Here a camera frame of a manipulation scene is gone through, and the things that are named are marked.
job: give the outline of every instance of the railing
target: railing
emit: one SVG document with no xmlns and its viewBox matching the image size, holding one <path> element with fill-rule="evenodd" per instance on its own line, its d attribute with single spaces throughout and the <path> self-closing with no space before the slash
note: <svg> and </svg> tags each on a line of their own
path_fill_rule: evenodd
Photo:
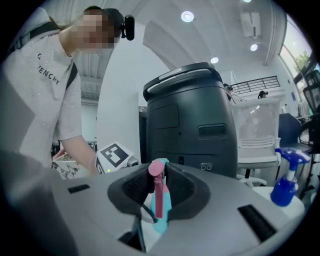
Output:
<svg viewBox="0 0 320 256">
<path fill-rule="evenodd" d="M 233 92 L 237 94 L 245 94 L 254 91 L 263 91 L 275 87 L 280 87 L 276 75 L 232 84 Z"/>
</svg>

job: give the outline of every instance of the ceiling light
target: ceiling light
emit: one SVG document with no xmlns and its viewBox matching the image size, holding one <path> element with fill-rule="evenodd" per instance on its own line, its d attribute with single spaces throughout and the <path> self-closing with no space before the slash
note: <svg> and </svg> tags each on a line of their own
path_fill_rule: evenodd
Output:
<svg viewBox="0 0 320 256">
<path fill-rule="evenodd" d="M 191 11 L 184 11 L 182 14 L 181 14 L 181 19 L 184 21 L 184 22 L 192 22 L 194 20 L 195 16 L 194 14 L 191 12 Z"/>
<path fill-rule="evenodd" d="M 258 49 L 258 45 L 256 45 L 256 44 L 251 45 L 251 47 L 250 47 L 251 51 L 254 52 L 256 49 Z"/>
<path fill-rule="evenodd" d="M 219 61 L 219 58 L 218 57 L 213 57 L 212 59 L 211 59 L 211 63 L 212 64 L 215 64 L 215 63 L 217 63 Z"/>
</svg>

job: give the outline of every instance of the tree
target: tree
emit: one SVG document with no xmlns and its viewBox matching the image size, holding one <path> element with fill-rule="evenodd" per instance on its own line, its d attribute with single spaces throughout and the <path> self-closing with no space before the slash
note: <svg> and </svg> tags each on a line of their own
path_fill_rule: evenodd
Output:
<svg viewBox="0 0 320 256">
<path fill-rule="evenodd" d="M 309 56 L 306 50 L 303 53 L 300 53 L 297 57 L 294 58 L 296 64 L 294 65 L 294 70 L 300 73 L 300 70 L 304 67 L 307 63 Z"/>
</svg>

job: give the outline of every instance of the black slot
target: black slot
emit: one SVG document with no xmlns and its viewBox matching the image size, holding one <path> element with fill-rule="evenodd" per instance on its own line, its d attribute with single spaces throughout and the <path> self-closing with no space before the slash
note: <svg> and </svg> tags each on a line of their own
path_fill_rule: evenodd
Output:
<svg viewBox="0 0 320 256">
<path fill-rule="evenodd" d="M 216 125 L 208 125 L 208 126 L 200 126 L 199 129 L 199 137 L 207 138 L 207 137 L 222 137 L 227 134 L 227 129 L 224 124 L 216 124 Z"/>
<path fill-rule="evenodd" d="M 183 156 L 179 156 L 178 163 L 179 163 L 179 165 L 184 165 L 185 164 L 185 158 Z"/>
<path fill-rule="evenodd" d="M 143 239 L 140 219 L 136 218 L 133 224 L 132 231 L 123 234 L 118 240 L 140 252 L 146 252 L 146 245 Z"/>
<path fill-rule="evenodd" d="M 238 211 L 261 242 L 264 242 L 276 233 L 276 230 L 251 204 L 239 207 Z"/>
<path fill-rule="evenodd" d="M 87 190 L 87 189 L 90 189 L 90 187 L 87 184 L 82 184 L 79 186 L 73 186 L 73 187 L 68 188 L 70 194 L 74 194 L 74 193 L 80 192 L 82 190 Z"/>
</svg>

